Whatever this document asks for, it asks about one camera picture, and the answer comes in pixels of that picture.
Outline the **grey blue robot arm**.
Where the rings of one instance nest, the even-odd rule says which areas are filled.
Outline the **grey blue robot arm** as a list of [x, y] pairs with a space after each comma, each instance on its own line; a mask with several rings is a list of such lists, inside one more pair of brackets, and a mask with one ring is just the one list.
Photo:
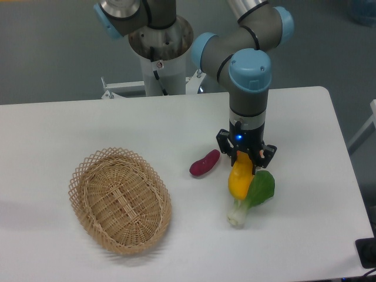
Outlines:
[[183, 59], [229, 93], [229, 129], [217, 134], [222, 153], [232, 161], [243, 152], [252, 167], [265, 168], [276, 147], [263, 140], [271, 60], [267, 51], [289, 40], [294, 21], [285, 8], [268, 1], [230, 1], [238, 29], [227, 37], [193, 29], [178, 16], [175, 1], [99, 1], [94, 11], [113, 38], [127, 37], [142, 64], [148, 96], [184, 94]]

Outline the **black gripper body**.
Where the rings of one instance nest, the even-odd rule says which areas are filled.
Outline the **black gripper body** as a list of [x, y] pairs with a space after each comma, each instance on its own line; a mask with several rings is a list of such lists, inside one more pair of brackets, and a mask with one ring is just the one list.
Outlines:
[[251, 155], [259, 155], [264, 144], [264, 125], [265, 123], [256, 129], [246, 130], [229, 121], [229, 141], [233, 145], [230, 154], [235, 155], [237, 151], [241, 151], [249, 152]]

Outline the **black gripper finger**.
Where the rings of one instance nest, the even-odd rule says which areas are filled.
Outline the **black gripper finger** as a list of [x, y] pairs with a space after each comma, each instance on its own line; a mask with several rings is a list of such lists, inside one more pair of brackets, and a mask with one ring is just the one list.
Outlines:
[[220, 129], [216, 135], [216, 140], [222, 154], [227, 155], [231, 160], [231, 166], [234, 166], [237, 160], [237, 150], [230, 141], [230, 132], [225, 129]]
[[266, 168], [273, 159], [277, 147], [275, 145], [266, 145], [262, 143], [252, 148], [252, 162], [253, 174], [256, 174], [257, 169]]

